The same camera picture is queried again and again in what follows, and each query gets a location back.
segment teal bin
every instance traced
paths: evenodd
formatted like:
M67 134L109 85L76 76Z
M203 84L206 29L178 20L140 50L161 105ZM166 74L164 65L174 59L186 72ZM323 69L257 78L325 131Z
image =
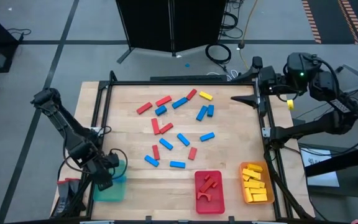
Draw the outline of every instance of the teal bin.
M122 174L125 168L125 161L120 160L119 166L116 167L116 173L114 174L113 178ZM124 200L125 191L126 191L126 182L127 177L124 174L122 177L113 180L113 185L108 189L100 192L98 186L94 186L93 191L93 200L97 202L121 202Z

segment blue block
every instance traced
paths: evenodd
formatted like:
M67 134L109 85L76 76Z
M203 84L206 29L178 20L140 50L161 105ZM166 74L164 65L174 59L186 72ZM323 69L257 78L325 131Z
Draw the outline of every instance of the blue block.
M187 140L182 134L177 135L178 139L184 143L185 146L188 146L190 144L189 140Z
M165 140L163 138L160 139L160 143L169 150L173 149L173 146L171 144L169 144L169 142L167 142L167 140Z
M158 165L159 165L159 162L156 161L155 159L151 158L149 155L146 155L144 157L144 160L146 160L147 162L149 162L150 164L152 164L155 167L158 167Z
M167 112L167 108L166 108L164 105L160 106L159 108L157 108L157 109L155 110L155 114L156 114L157 116L160 116L161 114L163 114L163 113L165 113L165 112Z
M169 163L169 166L176 168L185 168L186 164L184 162L171 161L171 163Z
M196 118L198 121L202 121L202 120L203 120L204 115L205 115L207 109L208 109L208 107L206 107L206 106L203 106L203 107L201 108L201 110L200 110L200 112L198 113L197 118Z
M214 116L214 105L208 106L208 112L206 113L207 116L212 117Z
M215 134L214 133L209 133L209 134L205 134L203 136L200 137L201 141L207 141L211 138L215 138Z
M185 104L187 101L188 101L187 98L186 98L186 97L183 97L182 99L180 99L180 100L178 100L178 101L172 103L172 107L173 107L173 109L176 109L176 108L178 108L179 106Z

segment wooden tabletop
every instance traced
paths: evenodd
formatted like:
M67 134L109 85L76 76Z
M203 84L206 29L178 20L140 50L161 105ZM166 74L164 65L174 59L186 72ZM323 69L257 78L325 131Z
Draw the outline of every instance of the wooden tabletop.
M173 109L172 102L166 104L167 112L159 116L160 127L173 123L173 128L165 133L154 135L151 118L156 118L155 102L170 95L173 101L186 96L193 88L197 94L183 106ZM81 87L75 118L85 127L91 125L98 82L84 82ZM199 91L213 95L208 101L198 96ZM114 86L107 125L112 132L104 138L103 150L119 148L126 152L129 162L126 195L122 202L95 202L92 219L95 220L144 220L151 215L153 220L275 220L273 205L248 205L241 193L238 169L244 161L262 161L263 146L256 110L250 106L230 100L231 96L250 95L251 86ZM153 107L138 115L136 109L146 102ZM195 118L202 105L213 104L214 116L202 122ZM271 97L273 116L277 126L292 126L290 112L285 103ZM98 126L104 102L101 103ZM214 132L215 138L206 142L200 136ZM176 135L182 133L190 141L185 147ZM158 140L164 137L173 145L169 151ZM146 154L153 156L152 145L160 151L160 165L156 168L144 161ZM298 149L295 140L289 140L288 147ZM195 160L188 160L190 147L198 149ZM175 169L169 162L186 162L186 169ZM288 189L300 205L312 216L313 207L308 198L305 174L299 154L282 150L283 166ZM195 210L194 173L197 170L219 170L223 177L224 203L226 211L222 215L198 215ZM81 174L63 167L60 179L80 177ZM280 189L277 187L282 216L285 207ZM86 204L89 190L86 191Z

